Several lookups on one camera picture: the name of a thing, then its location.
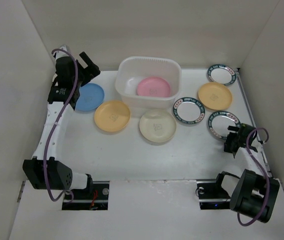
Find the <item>orange plate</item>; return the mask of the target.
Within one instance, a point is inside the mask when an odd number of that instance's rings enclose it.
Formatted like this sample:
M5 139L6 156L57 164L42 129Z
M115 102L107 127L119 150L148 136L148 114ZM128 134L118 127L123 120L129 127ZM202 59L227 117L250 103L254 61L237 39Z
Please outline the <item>orange plate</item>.
M198 90L199 100L211 110L226 110L233 102L231 91L224 85L209 82L202 85Z
M96 126L108 133L123 130L129 123L131 111L122 101L110 100L102 103L94 113Z

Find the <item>pink plastic plate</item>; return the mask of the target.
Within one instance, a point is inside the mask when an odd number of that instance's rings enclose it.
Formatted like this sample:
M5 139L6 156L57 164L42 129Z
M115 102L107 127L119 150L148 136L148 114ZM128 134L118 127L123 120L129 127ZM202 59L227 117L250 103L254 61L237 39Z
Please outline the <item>pink plastic plate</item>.
M143 79L137 86L137 95L143 97L167 98L171 87L163 78L152 76Z

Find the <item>cream plate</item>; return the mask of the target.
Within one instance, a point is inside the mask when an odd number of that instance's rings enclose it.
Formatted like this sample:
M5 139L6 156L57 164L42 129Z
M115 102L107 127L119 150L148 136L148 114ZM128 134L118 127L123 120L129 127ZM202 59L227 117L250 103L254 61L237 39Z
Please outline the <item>cream plate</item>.
M152 109L142 115L139 129L145 139L161 144L175 135L177 123L166 110Z

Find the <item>blue plastic plate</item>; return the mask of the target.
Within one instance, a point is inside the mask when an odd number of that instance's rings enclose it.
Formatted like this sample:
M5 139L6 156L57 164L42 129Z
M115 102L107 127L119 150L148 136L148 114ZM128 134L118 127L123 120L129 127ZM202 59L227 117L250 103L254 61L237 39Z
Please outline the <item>blue plastic plate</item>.
M89 112L98 108L104 101L103 88L95 83L88 83L79 88L80 97L77 100L75 110Z

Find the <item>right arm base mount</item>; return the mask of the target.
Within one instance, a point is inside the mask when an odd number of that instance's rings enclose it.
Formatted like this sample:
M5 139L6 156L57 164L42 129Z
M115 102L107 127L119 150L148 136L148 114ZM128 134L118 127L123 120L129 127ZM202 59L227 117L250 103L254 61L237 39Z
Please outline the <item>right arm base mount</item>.
M229 210L231 197L215 179L196 181L200 210Z

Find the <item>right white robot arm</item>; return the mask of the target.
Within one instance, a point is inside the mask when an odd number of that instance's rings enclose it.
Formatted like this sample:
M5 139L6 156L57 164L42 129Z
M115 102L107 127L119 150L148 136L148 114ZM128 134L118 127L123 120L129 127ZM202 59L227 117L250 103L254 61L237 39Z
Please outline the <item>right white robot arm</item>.
M230 196L230 209L237 213L238 222L244 227L256 221L267 223L272 215L278 191L279 181L271 179L265 168L254 155L258 152L253 142L258 131L266 133L266 140L258 141L259 146L269 141L269 132L264 127L253 127L248 124L228 126L230 133L224 143L224 151L236 156L239 149L244 149L254 163L261 170L259 175L252 170L245 169Z

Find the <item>patterned rim plate front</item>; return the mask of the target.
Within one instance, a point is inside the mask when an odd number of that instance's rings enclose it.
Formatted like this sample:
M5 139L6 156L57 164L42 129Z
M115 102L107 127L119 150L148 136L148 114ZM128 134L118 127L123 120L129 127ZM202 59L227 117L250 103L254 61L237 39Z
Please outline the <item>patterned rim plate front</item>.
M221 140L226 140L229 126L239 128L240 124L239 118L229 111L215 111L208 118L209 130Z

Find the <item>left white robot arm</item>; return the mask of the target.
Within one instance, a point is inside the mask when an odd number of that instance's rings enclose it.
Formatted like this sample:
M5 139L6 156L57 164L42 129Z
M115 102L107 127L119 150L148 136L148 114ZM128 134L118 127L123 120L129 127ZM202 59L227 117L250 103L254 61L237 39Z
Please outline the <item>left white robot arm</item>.
M23 162L22 169L32 187L47 190L55 202L53 190L73 195L78 192L88 198L94 193L91 175L74 172L62 163L62 147L68 122L80 97L80 87L100 75L99 67L85 52L80 57L87 64L83 67L63 45L52 50L55 58L55 78L47 98L47 115L40 141L31 159Z

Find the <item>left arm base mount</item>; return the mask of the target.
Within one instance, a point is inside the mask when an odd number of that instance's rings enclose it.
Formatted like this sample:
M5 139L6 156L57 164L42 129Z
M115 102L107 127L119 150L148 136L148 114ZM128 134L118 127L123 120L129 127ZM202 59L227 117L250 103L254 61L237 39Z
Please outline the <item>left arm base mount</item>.
M65 195L62 202L63 211L106 211L108 210L109 181L94 181L90 192L74 189L71 195Z

